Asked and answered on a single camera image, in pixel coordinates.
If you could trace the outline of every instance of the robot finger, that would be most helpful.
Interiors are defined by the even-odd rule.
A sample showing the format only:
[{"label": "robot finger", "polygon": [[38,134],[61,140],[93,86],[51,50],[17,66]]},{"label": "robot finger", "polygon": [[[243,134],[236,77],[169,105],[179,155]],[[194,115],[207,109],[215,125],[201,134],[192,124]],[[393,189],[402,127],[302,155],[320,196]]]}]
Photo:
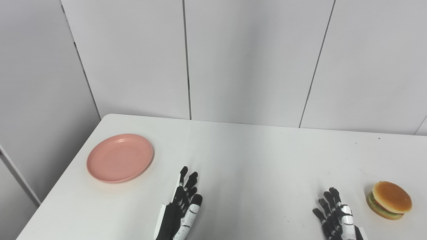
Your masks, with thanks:
[{"label": "robot finger", "polygon": [[197,187],[193,187],[188,191],[188,198],[191,199],[197,193]]},{"label": "robot finger", "polygon": [[339,196],[338,190],[334,187],[330,187],[329,192],[332,194],[333,200],[335,202],[335,207],[339,207],[341,205],[341,198]]},{"label": "robot finger", "polygon": [[184,177],[185,177],[185,175],[187,174],[187,172],[188,172],[188,167],[187,167],[187,166],[184,166],[184,167],[181,169],[181,172],[179,172],[179,173],[180,173],[179,183],[180,183],[182,186],[184,185]]},{"label": "robot finger", "polygon": [[196,185],[198,176],[199,174],[197,172],[193,172],[192,174],[190,174],[190,176],[188,176],[187,183],[185,184],[185,187],[184,187],[186,191],[188,191],[189,189],[193,188]]},{"label": "robot finger", "polygon": [[329,206],[323,198],[319,199],[319,204],[322,206],[323,210],[325,211],[326,224],[328,226],[329,232],[331,233],[331,235],[334,236],[336,234],[336,229],[335,229],[335,226],[333,224],[333,220],[332,220],[332,216],[330,214]]},{"label": "robot finger", "polygon": [[336,208],[335,208],[335,202],[333,201],[332,194],[330,192],[326,191],[323,193],[323,196],[325,196],[326,200],[329,202],[329,208],[331,211],[331,218],[332,218],[332,222],[333,222],[333,225],[335,227],[335,230],[340,231],[341,225],[339,224],[339,221],[338,221],[338,217],[336,214]]},{"label": "robot finger", "polygon": [[193,199],[191,199],[188,211],[185,213],[181,226],[174,235],[173,240],[184,240],[187,237],[188,232],[196,219],[197,213],[199,212],[200,206],[202,205],[202,201],[203,198],[200,194],[194,195]]},{"label": "robot finger", "polygon": [[325,235],[326,239],[327,240],[333,240],[334,239],[333,235],[328,228],[327,220],[326,220],[325,216],[323,215],[323,213],[318,208],[313,209],[313,213],[320,220],[320,224],[322,225],[322,231],[323,231],[323,234]]}]

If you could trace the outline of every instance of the burger patty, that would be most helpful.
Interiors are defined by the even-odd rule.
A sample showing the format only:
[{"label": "burger patty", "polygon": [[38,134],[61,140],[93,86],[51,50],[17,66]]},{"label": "burger patty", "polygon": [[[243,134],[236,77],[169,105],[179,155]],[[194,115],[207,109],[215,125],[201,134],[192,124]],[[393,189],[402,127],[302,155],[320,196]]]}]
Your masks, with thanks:
[{"label": "burger patty", "polygon": [[372,204],[378,211],[390,215],[390,216],[399,216],[399,215],[403,215],[403,214],[397,214],[397,213],[392,213],[390,211],[388,211],[387,209],[383,208],[374,198],[374,195],[372,194],[372,192],[368,195],[368,201],[370,202],[370,204]]}]

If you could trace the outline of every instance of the panel seam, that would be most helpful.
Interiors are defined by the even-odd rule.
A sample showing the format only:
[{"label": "panel seam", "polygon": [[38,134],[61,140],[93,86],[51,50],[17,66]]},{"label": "panel seam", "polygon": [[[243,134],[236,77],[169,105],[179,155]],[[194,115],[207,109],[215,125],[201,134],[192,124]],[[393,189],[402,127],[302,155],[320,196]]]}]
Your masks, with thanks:
[{"label": "panel seam", "polygon": [[185,2],[184,2],[184,0],[182,0],[182,15],[184,18],[185,63],[187,65],[188,110],[189,110],[190,120],[191,120],[192,116],[191,116],[190,73],[188,70],[187,21],[185,19],[186,17],[185,17]]},{"label": "panel seam", "polygon": [[6,166],[6,168],[9,170],[9,172],[12,174],[12,176],[21,186],[22,190],[24,190],[25,194],[27,194],[27,196],[36,205],[36,207],[39,207],[41,204],[40,199],[37,197],[34,190],[28,184],[28,182],[26,181],[22,173],[19,171],[16,165],[12,162],[10,157],[6,154],[5,150],[1,145],[0,145],[0,158],[1,158],[1,161],[4,163],[4,165]]},{"label": "panel seam", "polygon": [[427,118],[427,115],[426,115],[426,116],[424,117],[424,119],[421,121],[420,126],[418,126],[417,130],[414,132],[414,134],[413,134],[413,135],[417,134],[418,130],[420,130],[420,128],[421,128],[421,126],[423,125],[423,123],[425,122],[426,118]]},{"label": "panel seam", "polygon": [[335,7],[335,2],[336,2],[336,0],[333,0],[332,9],[331,9],[330,14],[329,14],[328,24],[326,25],[325,34],[323,35],[322,44],[320,45],[320,51],[319,51],[319,55],[317,56],[316,66],[314,67],[313,77],[311,78],[311,83],[310,83],[310,87],[308,88],[308,93],[307,93],[307,98],[305,100],[304,109],[302,110],[301,119],[299,121],[299,125],[298,125],[299,128],[301,128],[302,119],[304,117],[305,109],[307,107],[307,102],[308,102],[308,99],[310,97],[311,87],[313,86],[314,76],[316,75],[317,66],[319,65],[320,55],[322,54],[323,45],[325,44],[326,34],[328,33],[329,23],[330,23],[330,20],[332,18],[332,13],[333,13],[333,9]]},{"label": "panel seam", "polygon": [[70,31],[71,39],[73,40],[74,48],[76,49],[77,57],[79,58],[80,66],[82,67],[83,75],[85,76],[86,83],[88,85],[89,92],[90,92],[91,97],[92,97],[92,101],[94,102],[95,109],[96,109],[97,114],[98,114],[98,118],[99,118],[99,120],[101,120],[101,115],[99,114],[98,106],[97,106],[97,103],[95,101],[95,97],[94,97],[94,94],[92,92],[91,85],[89,84],[88,76],[86,75],[86,71],[85,71],[85,67],[83,66],[82,58],[80,57],[79,50],[77,49],[77,44],[76,44],[76,41],[74,40],[73,32],[71,31],[71,27],[70,27],[70,23],[68,22],[67,14],[65,13],[65,9],[64,9],[64,6],[62,5],[61,0],[59,0],[59,3],[61,4],[62,12],[64,13],[65,21],[67,22],[67,26],[68,26],[68,29]]}]

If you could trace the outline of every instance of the bottom bun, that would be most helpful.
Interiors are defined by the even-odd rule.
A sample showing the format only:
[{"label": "bottom bun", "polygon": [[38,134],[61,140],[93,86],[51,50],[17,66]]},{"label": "bottom bun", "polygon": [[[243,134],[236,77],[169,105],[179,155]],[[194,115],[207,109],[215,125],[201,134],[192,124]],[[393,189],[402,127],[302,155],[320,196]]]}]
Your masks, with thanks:
[{"label": "bottom bun", "polygon": [[370,194],[368,194],[368,197],[366,198],[366,201],[368,202],[368,206],[378,215],[380,215],[383,218],[387,218],[390,220],[398,220],[400,218],[403,217],[403,214],[395,214],[392,212],[389,212],[387,210],[385,210],[384,208],[382,208],[381,206],[379,206],[374,199],[374,195],[372,194],[372,192]]}]

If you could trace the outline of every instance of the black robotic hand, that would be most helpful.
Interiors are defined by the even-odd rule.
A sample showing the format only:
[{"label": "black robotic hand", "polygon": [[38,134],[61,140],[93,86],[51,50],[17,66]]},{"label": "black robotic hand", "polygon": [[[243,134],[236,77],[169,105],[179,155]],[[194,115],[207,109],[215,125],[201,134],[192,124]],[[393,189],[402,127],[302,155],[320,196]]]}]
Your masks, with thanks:
[{"label": "black robotic hand", "polygon": [[318,208],[313,213],[319,218],[323,234],[327,240],[368,240],[363,228],[353,223],[353,213],[348,205],[341,203],[337,189],[331,187],[319,199],[325,214]]},{"label": "black robotic hand", "polygon": [[154,232],[155,240],[184,240],[202,205],[202,196],[196,194],[197,172],[188,176],[184,185],[184,177],[188,172],[182,168],[173,199],[168,205],[162,204]]}]

